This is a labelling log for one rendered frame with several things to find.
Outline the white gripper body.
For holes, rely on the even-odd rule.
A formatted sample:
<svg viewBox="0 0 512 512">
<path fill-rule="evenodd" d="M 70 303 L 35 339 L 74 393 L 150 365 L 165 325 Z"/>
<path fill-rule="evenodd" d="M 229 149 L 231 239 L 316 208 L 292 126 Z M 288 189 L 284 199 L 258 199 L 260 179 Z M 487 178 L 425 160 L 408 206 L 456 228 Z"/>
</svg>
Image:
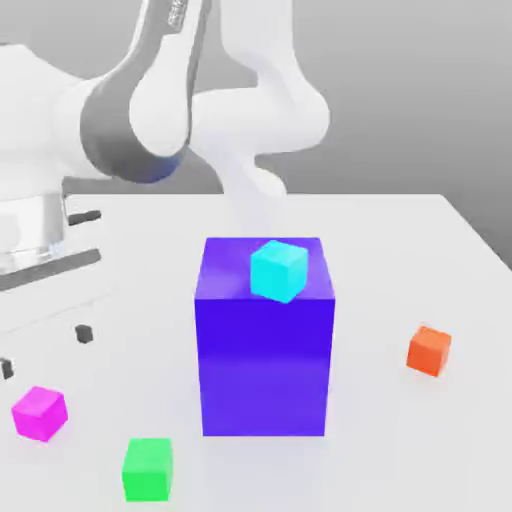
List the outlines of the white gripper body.
<svg viewBox="0 0 512 512">
<path fill-rule="evenodd" d="M 110 262 L 97 248 L 0 275 L 0 335 L 90 304 L 114 289 Z"/>
</svg>

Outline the small magenta cube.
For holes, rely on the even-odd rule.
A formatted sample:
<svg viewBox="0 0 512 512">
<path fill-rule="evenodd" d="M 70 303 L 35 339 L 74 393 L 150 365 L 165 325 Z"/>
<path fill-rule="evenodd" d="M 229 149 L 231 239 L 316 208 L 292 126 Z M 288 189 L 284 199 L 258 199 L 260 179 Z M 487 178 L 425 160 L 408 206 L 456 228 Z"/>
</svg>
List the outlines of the small magenta cube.
<svg viewBox="0 0 512 512">
<path fill-rule="evenodd" d="M 64 395 L 40 386 L 32 387 L 11 413 L 20 436 L 41 442 L 48 442 L 68 420 Z"/>
</svg>

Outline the small green cube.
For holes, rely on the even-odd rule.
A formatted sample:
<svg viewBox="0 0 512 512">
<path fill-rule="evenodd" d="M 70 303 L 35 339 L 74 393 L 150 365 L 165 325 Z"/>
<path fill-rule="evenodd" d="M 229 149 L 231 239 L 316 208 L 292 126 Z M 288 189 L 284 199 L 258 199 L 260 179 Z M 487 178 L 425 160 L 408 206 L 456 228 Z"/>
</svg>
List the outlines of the small green cube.
<svg viewBox="0 0 512 512">
<path fill-rule="evenodd" d="M 122 465 L 127 502 L 168 501 L 173 481 L 170 438 L 131 438 Z"/>
</svg>

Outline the small cyan cube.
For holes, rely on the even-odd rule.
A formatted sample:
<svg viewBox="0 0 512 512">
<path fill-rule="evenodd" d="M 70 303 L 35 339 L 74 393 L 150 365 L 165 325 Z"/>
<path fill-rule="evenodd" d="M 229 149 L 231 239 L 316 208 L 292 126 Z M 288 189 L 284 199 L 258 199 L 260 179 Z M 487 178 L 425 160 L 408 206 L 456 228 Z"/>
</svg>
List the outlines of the small cyan cube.
<svg viewBox="0 0 512 512">
<path fill-rule="evenodd" d="M 250 256 L 250 291 L 287 304 L 305 288 L 308 267 L 306 248 L 270 240 Z"/>
</svg>

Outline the small orange cube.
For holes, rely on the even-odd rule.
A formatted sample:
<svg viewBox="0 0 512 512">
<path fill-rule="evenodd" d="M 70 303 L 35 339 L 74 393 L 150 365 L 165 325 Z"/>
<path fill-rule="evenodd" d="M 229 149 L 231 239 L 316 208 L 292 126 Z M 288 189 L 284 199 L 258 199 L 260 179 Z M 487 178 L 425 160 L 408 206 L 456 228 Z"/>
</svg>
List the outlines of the small orange cube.
<svg viewBox="0 0 512 512">
<path fill-rule="evenodd" d="M 406 364 L 427 375 L 438 377 L 448 359 L 452 336 L 420 326 L 410 340 Z"/>
</svg>

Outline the large purple box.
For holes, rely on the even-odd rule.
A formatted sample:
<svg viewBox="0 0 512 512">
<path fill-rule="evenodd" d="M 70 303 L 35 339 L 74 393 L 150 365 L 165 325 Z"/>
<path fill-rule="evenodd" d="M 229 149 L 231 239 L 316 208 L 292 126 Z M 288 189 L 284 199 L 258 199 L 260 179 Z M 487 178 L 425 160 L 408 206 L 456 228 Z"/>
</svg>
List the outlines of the large purple box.
<svg viewBox="0 0 512 512">
<path fill-rule="evenodd" d="M 207 238 L 194 297 L 202 429 L 206 436 L 321 436 L 325 432 L 333 289 L 322 243 L 305 288 L 288 304 L 250 291 L 263 238 Z"/>
</svg>

